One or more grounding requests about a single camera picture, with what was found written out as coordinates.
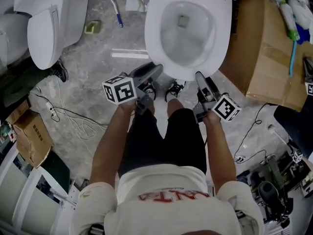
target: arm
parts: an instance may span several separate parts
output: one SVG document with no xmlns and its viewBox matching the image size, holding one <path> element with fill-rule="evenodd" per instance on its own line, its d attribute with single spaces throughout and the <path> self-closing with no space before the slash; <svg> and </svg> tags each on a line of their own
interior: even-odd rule
<svg viewBox="0 0 313 235">
<path fill-rule="evenodd" d="M 120 166 L 127 131 L 134 104 L 117 107 L 109 126 L 93 156 L 90 183 L 105 182 L 115 186 L 115 176 Z"/>
<path fill-rule="evenodd" d="M 218 192 L 223 184 L 236 181 L 236 167 L 220 118 L 214 112 L 209 112 L 203 122 L 206 126 L 210 171 L 216 192 Z"/>
</svg>

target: toilet bowl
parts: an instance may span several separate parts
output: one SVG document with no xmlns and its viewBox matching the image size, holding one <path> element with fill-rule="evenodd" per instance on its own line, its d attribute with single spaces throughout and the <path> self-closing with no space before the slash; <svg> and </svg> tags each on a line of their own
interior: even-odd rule
<svg viewBox="0 0 313 235">
<path fill-rule="evenodd" d="M 27 51 L 28 17 L 20 14 L 0 15 L 0 68 L 18 60 Z"/>
<path fill-rule="evenodd" d="M 30 14 L 27 41 L 30 55 L 42 70 L 59 59 L 64 47 L 83 32 L 88 0 L 14 0 L 14 10 Z"/>
<path fill-rule="evenodd" d="M 170 77 L 211 76 L 227 52 L 232 0 L 150 0 L 145 42 L 155 64 Z"/>
</svg>

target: foot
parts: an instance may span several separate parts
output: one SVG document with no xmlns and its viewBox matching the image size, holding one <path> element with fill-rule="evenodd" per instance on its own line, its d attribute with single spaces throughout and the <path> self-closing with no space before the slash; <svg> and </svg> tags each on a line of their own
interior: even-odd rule
<svg viewBox="0 0 313 235">
<path fill-rule="evenodd" d="M 185 88 L 186 81 L 175 79 L 171 87 L 165 93 L 165 102 L 170 101 L 173 98 L 178 98 L 178 95 Z"/>
<path fill-rule="evenodd" d="M 143 92 L 149 95 L 150 98 L 154 101 L 157 97 L 157 90 L 155 89 L 153 84 L 142 84 L 139 86 L 139 89 L 141 89 Z"/>
<path fill-rule="evenodd" d="M 52 75 L 57 76 L 64 83 L 68 80 L 68 72 L 62 64 L 62 61 L 59 59 L 52 67 Z"/>
</svg>

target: black shorts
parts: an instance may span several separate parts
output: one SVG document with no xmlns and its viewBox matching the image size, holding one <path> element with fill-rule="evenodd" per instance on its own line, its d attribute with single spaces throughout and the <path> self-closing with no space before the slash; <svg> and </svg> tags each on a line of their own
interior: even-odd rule
<svg viewBox="0 0 313 235">
<path fill-rule="evenodd" d="M 157 119 L 149 110 L 142 116 L 135 115 L 118 175 L 159 164 L 193 166 L 206 173 L 204 142 L 192 110 L 180 109 L 171 115 L 164 139 L 157 129 Z"/>
</svg>

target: toilet seat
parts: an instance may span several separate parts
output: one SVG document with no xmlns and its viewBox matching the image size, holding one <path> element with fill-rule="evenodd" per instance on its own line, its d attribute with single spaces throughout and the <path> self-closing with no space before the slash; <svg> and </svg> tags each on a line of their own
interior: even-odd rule
<svg viewBox="0 0 313 235">
<path fill-rule="evenodd" d="M 28 21 L 27 39 L 30 55 L 36 66 L 42 70 L 51 67 L 58 59 L 57 53 L 63 46 L 58 44 L 59 20 L 55 6 L 52 6 Z"/>
<path fill-rule="evenodd" d="M 193 64 L 183 66 L 174 62 L 164 51 L 161 42 L 161 20 L 165 9 L 175 2 L 188 2 L 204 9 L 214 19 L 214 30 L 204 45 L 200 58 Z M 162 64 L 170 77 L 185 81 L 195 80 L 201 71 L 211 76 L 221 66 L 229 44 L 232 17 L 232 0 L 150 0 L 145 24 L 146 49 L 155 64 Z"/>
</svg>

